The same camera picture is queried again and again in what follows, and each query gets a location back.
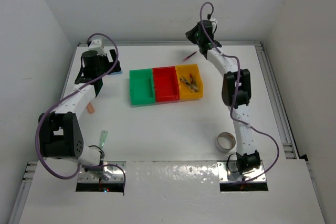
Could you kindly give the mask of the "dark red ink pen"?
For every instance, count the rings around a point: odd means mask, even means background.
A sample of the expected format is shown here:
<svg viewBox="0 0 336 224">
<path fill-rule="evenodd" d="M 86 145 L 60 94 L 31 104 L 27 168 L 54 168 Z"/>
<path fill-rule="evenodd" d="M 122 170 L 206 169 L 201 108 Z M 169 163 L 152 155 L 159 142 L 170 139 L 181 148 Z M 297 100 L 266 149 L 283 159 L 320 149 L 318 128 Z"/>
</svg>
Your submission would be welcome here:
<svg viewBox="0 0 336 224">
<path fill-rule="evenodd" d="M 197 51 L 191 53 L 190 55 L 186 56 L 183 61 L 187 61 L 188 59 L 190 59 L 192 56 L 194 56 L 197 53 Z"/>
</svg>

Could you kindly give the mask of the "wide clear tape roll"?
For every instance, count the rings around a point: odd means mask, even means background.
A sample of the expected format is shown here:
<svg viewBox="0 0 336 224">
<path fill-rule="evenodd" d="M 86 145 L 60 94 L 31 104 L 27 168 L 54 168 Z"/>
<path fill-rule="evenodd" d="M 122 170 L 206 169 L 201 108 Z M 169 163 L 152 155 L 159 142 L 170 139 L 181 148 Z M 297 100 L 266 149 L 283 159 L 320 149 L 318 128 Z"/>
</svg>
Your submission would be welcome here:
<svg viewBox="0 0 336 224">
<path fill-rule="evenodd" d="M 222 132 L 218 135 L 215 145 L 221 153 L 229 153 L 236 146 L 236 139 L 232 134 Z"/>
</svg>

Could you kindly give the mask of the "yellow highlighter pen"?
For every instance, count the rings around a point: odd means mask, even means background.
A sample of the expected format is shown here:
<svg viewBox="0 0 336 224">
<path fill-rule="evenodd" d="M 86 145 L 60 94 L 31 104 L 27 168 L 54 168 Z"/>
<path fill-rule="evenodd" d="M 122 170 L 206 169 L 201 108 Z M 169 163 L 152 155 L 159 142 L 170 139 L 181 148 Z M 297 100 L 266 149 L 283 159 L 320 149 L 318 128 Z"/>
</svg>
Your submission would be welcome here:
<svg viewBox="0 0 336 224">
<path fill-rule="evenodd" d="M 197 87 L 197 86 L 195 86 L 195 85 L 193 85 L 193 84 L 191 84 L 191 83 L 188 83 L 188 82 L 186 82 L 185 84 L 186 84 L 187 87 L 188 87 L 190 90 L 192 90 L 193 92 L 198 92 L 198 87 Z"/>
</svg>

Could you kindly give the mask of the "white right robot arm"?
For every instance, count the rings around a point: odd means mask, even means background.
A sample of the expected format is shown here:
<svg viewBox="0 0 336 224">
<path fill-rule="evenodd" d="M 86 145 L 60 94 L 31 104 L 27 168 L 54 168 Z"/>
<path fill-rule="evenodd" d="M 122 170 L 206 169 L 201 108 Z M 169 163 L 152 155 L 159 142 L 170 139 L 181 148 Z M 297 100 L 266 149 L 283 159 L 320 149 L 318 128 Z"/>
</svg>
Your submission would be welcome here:
<svg viewBox="0 0 336 224">
<path fill-rule="evenodd" d="M 250 72 L 240 67 L 236 56 L 224 54 L 221 44 L 213 40 L 213 23 L 211 20 L 201 20 L 185 35 L 190 42 L 198 45 L 200 53 L 223 77 L 222 101 L 229 108 L 234 123 L 236 166 L 238 172 L 243 174 L 259 167 L 261 163 L 248 119 L 251 99 Z"/>
</svg>

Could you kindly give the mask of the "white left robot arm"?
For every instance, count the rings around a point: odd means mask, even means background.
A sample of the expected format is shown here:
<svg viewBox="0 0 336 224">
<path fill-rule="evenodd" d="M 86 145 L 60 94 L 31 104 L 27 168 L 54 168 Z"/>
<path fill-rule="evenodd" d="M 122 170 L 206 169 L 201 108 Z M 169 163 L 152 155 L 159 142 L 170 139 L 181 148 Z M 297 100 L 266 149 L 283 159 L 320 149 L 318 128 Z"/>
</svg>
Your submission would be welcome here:
<svg viewBox="0 0 336 224">
<path fill-rule="evenodd" d="M 109 53 L 112 61 L 96 49 L 82 53 L 73 85 L 75 94 L 39 117 L 37 153 L 41 158 L 66 159 L 84 166 L 100 165 L 102 152 L 85 145 L 78 119 L 103 86 L 102 79 L 97 78 L 121 71 L 117 52 L 111 49 Z"/>
</svg>

